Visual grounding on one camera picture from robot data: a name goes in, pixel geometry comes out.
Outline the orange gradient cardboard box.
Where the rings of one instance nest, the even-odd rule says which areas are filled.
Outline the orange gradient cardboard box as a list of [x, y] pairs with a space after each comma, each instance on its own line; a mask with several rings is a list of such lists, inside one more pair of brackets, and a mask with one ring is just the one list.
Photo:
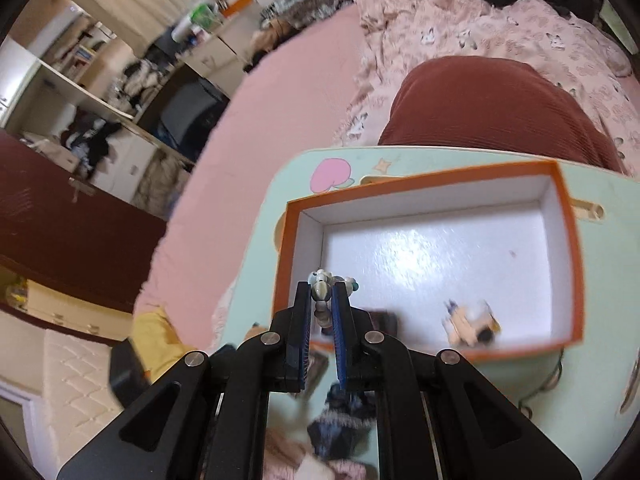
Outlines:
[[326, 270], [358, 283], [352, 304], [397, 315], [399, 338], [434, 353], [454, 323], [495, 321], [473, 361], [577, 344], [585, 293], [576, 220], [555, 162], [507, 162], [393, 178], [292, 200], [273, 309]]

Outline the pink floral quilt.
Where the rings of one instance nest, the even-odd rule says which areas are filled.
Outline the pink floral quilt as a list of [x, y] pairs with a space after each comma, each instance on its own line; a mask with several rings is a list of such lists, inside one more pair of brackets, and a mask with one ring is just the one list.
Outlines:
[[616, 146], [624, 170], [639, 175], [639, 111], [622, 80], [624, 50], [593, 24], [544, 0], [503, 9], [484, 0], [354, 0], [363, 31], [356, 96], [334, 133], [338, 146], [378, 143], [410, 70], [450, 55], [507, 58], [533, 67], [569, 93]]

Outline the patterned clothes heap by drawers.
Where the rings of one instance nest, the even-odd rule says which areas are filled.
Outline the patterned clothes heap by drawers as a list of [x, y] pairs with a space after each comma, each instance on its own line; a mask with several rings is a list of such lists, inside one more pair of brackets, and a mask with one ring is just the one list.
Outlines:
[[353, 3], [354, 0], [273, 0], [260, 12], [259, 26], [250, 40], [243, 72], [250, 73], [281, 44]]

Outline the black lace fabric pouch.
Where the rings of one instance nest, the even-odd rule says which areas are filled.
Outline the black lace fabric pouch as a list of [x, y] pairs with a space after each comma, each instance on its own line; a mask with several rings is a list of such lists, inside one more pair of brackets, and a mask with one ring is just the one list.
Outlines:
[[334, 382], [323, 411], [307, 427], [314, 454], [322, 460], [346, 460], [376, 423], [373, 392], [347, 391]]

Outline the small grey robot figurine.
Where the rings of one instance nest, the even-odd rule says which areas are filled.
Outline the small grey robot figurine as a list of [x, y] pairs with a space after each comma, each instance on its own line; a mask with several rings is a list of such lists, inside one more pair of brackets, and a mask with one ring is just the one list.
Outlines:
[[347, 295], [359, 289], [359, 284], [354, 278], [343, 278], [342, 276], [332, 274], [329, 271], [318, 269], [311, 272], [307, 280], [310, 286], [310, 296], [314, 302], [314, 317], [322, 334], [332, 334], [332, 311], [331, 298], [332, 289], [336, 283], [343, 283], [346, 287]]

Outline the white drawer cabinet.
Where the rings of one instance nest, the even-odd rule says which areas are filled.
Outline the white drawer cabinet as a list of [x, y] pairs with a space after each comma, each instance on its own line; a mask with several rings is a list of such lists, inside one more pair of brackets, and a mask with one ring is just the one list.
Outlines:
[[195, 47], [185, 58], [198, 76], [207, 79], [228, 98], [246, 75], [244, 67], [250, 62], [250, 40], [258, 31], [256, 18], [238, 14], [218, 27], [212, 36]]

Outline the dark red cushion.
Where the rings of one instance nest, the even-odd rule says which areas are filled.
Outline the dark red cushion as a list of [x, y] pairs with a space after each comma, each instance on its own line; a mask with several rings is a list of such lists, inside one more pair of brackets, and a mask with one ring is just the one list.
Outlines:
[[569, 93], [504, 58], [446, 56], [416, 66], [378, 143], [524, 153], [625, 171], [613, 141]]

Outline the small doll figurine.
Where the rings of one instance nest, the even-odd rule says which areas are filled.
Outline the small doll figurine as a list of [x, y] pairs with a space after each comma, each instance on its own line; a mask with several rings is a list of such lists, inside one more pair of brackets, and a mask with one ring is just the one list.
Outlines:
[[449, 300], [447, 316], [442, 320], [448, 342], [453, 347], [488, 346], [501, 332], [500, 324], [486, 301], [469, 308]]

